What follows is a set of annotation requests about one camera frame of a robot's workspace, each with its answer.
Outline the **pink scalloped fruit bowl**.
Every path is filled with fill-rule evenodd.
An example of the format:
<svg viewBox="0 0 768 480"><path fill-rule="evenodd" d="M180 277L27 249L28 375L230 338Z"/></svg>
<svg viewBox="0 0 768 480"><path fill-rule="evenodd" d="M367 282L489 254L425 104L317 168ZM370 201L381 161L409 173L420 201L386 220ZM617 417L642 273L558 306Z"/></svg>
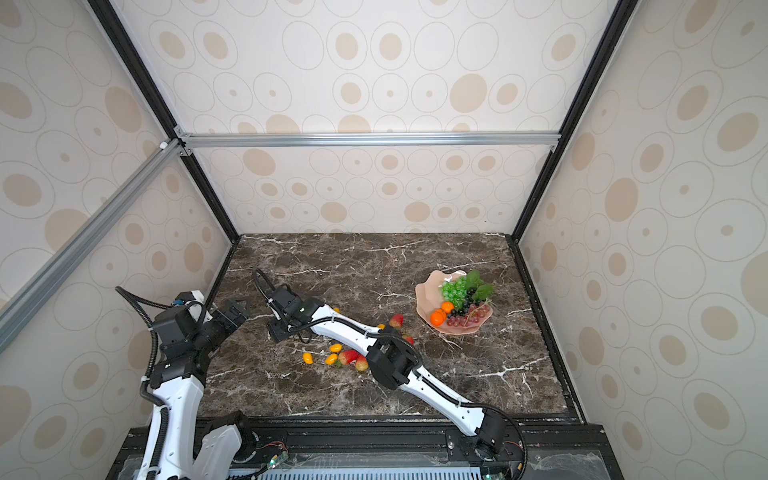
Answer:
<svg viewBox="0 0 768 480"><path fill-rule="evenodd" d="M489 299L483 303L486 303L492 307L492 314L491 316L482 324L479 326L473 327L473 328L467 328L467 329L459 329L459 328L450 328L444 326L444 323L439 327L434 327L429 322L429 317L431 313L437 309L441 309L441 304L443 302L446 302L442 294L440 292L440 285L446 281L446 280L453 280L459 277L460 275L466 274L467 272L463 270L456 270L451 273L446 273L440 270L434 270L430 273L428 278L418 284L415 287L415 293L416 293L416 311L419 314L419 316L433 329L435 329L438 332L447 334L447 335L469 335L476 333L480 327L490 319L490 317L493 314L493 307L490 302L490 297L494 294L492 294Z"/></svg>

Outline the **green fake grape bunch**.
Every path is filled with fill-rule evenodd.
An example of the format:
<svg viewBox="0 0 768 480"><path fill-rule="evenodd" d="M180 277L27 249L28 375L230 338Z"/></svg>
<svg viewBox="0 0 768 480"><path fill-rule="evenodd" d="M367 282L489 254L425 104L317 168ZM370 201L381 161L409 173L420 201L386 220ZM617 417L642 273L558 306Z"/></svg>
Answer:
<svg viewBox="0 0 768 480"><path fill-rule="evenodd" d="M452 301L457 295L459 298L464 296L464 291L470 288L476 288L477 294L485 297L487 301L494 293L494 286L482 279L480 272L472 270L469 273L460 275L456 279L446 280L440 285L440 292L445 301Z"/></svg>

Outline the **black fake grape bunch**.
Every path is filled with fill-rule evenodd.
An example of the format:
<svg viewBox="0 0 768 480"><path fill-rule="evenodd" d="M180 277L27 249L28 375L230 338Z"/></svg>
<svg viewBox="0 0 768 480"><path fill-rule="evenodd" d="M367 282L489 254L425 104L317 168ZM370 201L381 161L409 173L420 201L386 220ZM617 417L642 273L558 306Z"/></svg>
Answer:
<svg viewBox="0 0 768 480"><path fill-rule="evenodd" d="M476 288L470 288L464 291L464 296L459 298L455 296L451 301L453 304L452 316L467 316L471 311L482 304L486 298L477 294Z"/></svg>

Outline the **red fake grape bunch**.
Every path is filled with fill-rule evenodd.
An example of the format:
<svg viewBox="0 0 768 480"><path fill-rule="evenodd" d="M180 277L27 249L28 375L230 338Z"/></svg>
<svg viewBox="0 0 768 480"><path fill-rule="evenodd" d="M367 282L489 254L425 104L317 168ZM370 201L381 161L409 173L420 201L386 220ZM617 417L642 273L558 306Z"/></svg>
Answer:
<svg viewBox="0 0 768 480"><path fill-rule="evenodd" d="M486 303L471 304L462 310L454 310L447 315L444 326L467 329L479 326L492 314L492 307Z"/></svg>

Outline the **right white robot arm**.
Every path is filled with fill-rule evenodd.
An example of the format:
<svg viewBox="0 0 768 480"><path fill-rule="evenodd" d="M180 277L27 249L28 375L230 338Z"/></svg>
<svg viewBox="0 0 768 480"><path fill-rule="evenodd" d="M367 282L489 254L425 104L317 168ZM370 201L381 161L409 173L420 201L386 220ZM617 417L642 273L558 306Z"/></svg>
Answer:
<svg viewBox="0 0 768 480"><path fill-rule="evenodd" d="M252 278L273 314L267 323L273 341L310 332L351 348L368 362L380 385L409 393L450 420L480 459L493 461L506 454L509 446L515 446L522 455L519 469L526 468L528 452L519 423L502 409L473 402L438 380L415 346L395 328L364 325L321 300L303 299L286 284L274 285L258 267L253 269Z"/></svg>

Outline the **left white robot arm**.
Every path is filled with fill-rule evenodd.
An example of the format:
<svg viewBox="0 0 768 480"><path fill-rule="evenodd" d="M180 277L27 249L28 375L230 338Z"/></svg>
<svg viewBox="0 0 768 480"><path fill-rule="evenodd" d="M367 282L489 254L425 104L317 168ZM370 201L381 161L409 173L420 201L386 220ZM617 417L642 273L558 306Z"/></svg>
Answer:
<svg viewBox="0 0 768 480"><path fill-rule="evenodd" d="M148 365L139 393L153 405L138 479L225 479L233 461L248 459L253 436L235 412L214 422L194 450L199 404L211 356L247 319L236 300L209 311L199 291L161 304L122 287L115 291L138 313L150 334Z"/></svg>

